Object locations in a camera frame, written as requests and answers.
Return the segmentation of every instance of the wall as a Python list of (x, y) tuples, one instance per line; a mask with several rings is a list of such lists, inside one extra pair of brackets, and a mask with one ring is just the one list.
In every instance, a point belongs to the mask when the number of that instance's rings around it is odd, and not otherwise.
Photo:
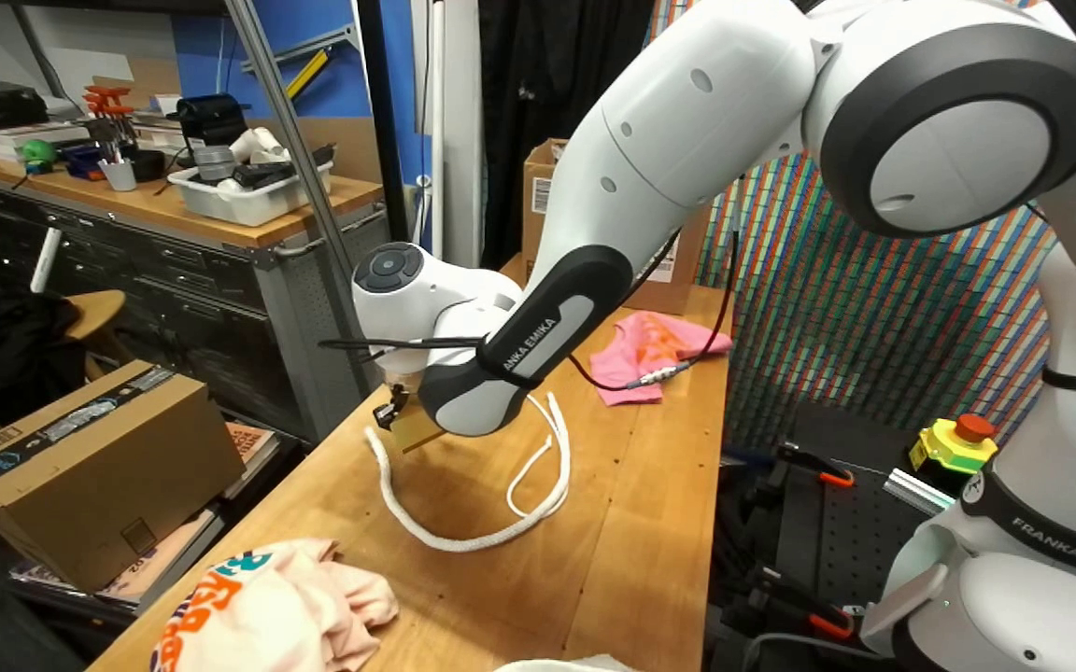
[[(25, 8), (37, 37), (58, 72), (70, 97), (92, 76), (137, 76), (156, 78), (156, 91), (184, 93), (235, 93), (253, 120), (270, 114), (270, 101), (258, 81), (244, 72), (244, 46), (220, 16), (151, 16), (151, 12), (91, 12), (91, 8)], [(430, 144), (413, 122), (413, 62), (410, 62), (410, 8), (407, 0), (380, 5), (388, 37), (388, 72), (395, 97), (395, 134), (403, 180), (430, 170)], [(293, 12), (278, 0), (258, 0), (263, 26), (273, 50), (298, 46), (314, 35), (351, 22), (351, 5), (336, 0), (295, 0)], [(41, 66), (32, 62), (11, 8), (0, 5), (0, 78), (25, 81), (50, 93)], [(369, 120), (364, 62), (351, 50), (298, 97), (308, 120)]]
[[(293, 12), (285, 0), (258, 0), (263, 31), (270, 35), (273, 52), (293, 50), (308, 37), (351, 26), (351, 5), (336, 0), (295, 0)], [(380, 5), (386, 12), (386, 40), (388, 40), (388, 81), (393, 81), (393, 125), (398, 142), (398, 170), (403, 180), (430, 170), (430, 149), (417, 137), (413, 122), (413, 62), (410, 62), (410, 12), (403, 0)], [(258, 78), (244, 72), (244, 46), (227, 20), (217, 16), (176, 16), (176, 66), (184, 93), (217, 93), (227, 91), (245, 103), (245, 114), (270, 120), (270, 97)], [(301, 120), (366, 120), (369, 97), (364, 78), (364, 58), (354, 50), (340, 50), (336, 58), (320, 72), (320, 78), (295, 101)]]
[[(163, 66), (163, 81), (176, 81), (167, 62), (176, 58), (167, 16), (118, 16), (82, 8), (25, 8), (52, 66), (70, 97), (92, 76), (132, 78), (136, 72)], [(0, 5), (0, 78), (25, 81), (50, 93), (41, 66), (32, 62), (11, 8)]]

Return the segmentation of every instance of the green object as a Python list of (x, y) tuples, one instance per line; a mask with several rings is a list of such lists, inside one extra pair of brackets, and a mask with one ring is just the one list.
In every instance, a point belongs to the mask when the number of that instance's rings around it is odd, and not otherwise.
[(19, 142), (19, 144), (16, 144), (16, 157), (19, 157), (22, 170), (29, 170), (29, 175), (52, 170), (52, 163), (55, 163), (55, 144), (29, 137), (29, 142)]

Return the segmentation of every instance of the cabinet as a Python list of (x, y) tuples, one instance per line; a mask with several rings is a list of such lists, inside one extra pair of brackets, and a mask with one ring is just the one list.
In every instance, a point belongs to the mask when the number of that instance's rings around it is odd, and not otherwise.
[[(378, 203), (336, 216), (351, 254), (386, 242)], [(314, 445), (366, 397), (347, 357), (317, 346), (340, 332), (320, 251), (167, 234), (143, 216), (0, 188), (0, 292), (25, 292), (46, 229), (65, 232), (52, 292), (127, 292), (118, 346), (207, 379), (230, 414)]]

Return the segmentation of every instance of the cardboard box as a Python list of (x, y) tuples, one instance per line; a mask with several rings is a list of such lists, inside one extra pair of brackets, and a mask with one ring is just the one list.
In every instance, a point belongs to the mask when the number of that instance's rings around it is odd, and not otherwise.
[[(550, 137), (529, 149), (522, 163), (522, 277), (534, 269), (539, 240), (540, 240), (540, 220), (545, 220), (545, 196), (550, 196), (550, 180), (552, 169), (564, 152), (564, 137)], [(684, 313), (687, 305), (687, 287), (700, 277), (700, 247), (701, 232), (710, 223), (710, 208), (700, 208), (672, 251), (662, 257), (662, 265), (646, 277), (646, 285), (625, 303), (630, 311), (662, 311), (662, 313)]]
[(132, 361), (0, 430), (0, 534), (97, 588), (239, 474), (207, 383)]

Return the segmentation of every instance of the metal pole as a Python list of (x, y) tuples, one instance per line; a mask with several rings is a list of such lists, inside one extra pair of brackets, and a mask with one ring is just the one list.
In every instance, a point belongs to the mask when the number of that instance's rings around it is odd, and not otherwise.
[(37, 31), (29, 26), (25, 8), (22, 8), (19, 0), (11, 0), (11, 12), (16, 12), (16, 22), (19, 22), (19, 31), (22, 31), (22, 40), (25, 40), (29, 56), (37, 58), (37, 66), (41, 66), (41, 76), (46, 76), (46, 81), (50, 81), (50, 93), (52, 93), (52, 97), (66, 97), (58, 76), (52, 72), (50, 52), (41, 50)]
[(920, 507), (921, 514), (941, 514), (941, 510), (956, 507), (956, 500), (948, 491), (913, 479), (909, 470), (890, 470), (883, 490), (900, 496), (903, 505)]
[[(325, 287), (334, 313), (340, 316), (336, 332), (347, 338), (359, 338), (359, 320), (354, 320), (354, 305), (351, 305), (351, 292), (347, 292), (347, 277), (354, 265), (351, 265), (351, 254), (344, 247), (344, 232), (327, 208), (327, 189), (320, 188), (314, 152), (311, 152), (301, 125), (298, 125), (298, 114), (295, 114), (293, 101), (285, 97), (273, 46), (270, 46), (263, 20), (258, 20), (250, 0), (227, 0), (227, 16), (230, 16), (230, 26), (245, 50), (245, 58), (250, 58), (258, 81), (265, 84), (281, 142), (293, 152), (293, 163), (295, 163), (295, 170), (308, 188), (308, 196), (314, 205), (314, 223), (308, 223), (308, 232), (314, 240), (320, 240), (320, 247), (327, 251), (327, 254), (320, 254), (320, 287)], [(354, 349), (344, 349), (344, 354), (347, 354), (347, 369), (354, 373), (354, 383), (364, 392), (369, 392), (369, 373), (366, 373), (364, 357)]]
[(398, 162), (395, 162), (395, 129), (393, 129), (393, 91), (388, 91), (388, 56), (386, 56), (386, 20), (380, 0), (354, 0), (354, 31), (364, 40), (364, 78), (366, 97), (375, 108), (378, 129), (378, 157), (380, 157), (380, 181), (386, 181), (386, 208), (388, 208), (388, 240), (410, 240), (403, 216), (403, 188), (398, 188)]
[(430, 112), (432, 112), (432, 125), (430, 125), (430, 144), (432, 144), (432, 196), (430, 196), (430, 254), (438, 260), (443, 260), (443, 208), (447, 208), (447, 101), (443, 101), (443, 12), (442, 12), (442, 0), (432, 0), (432, 12), (430, 12)]

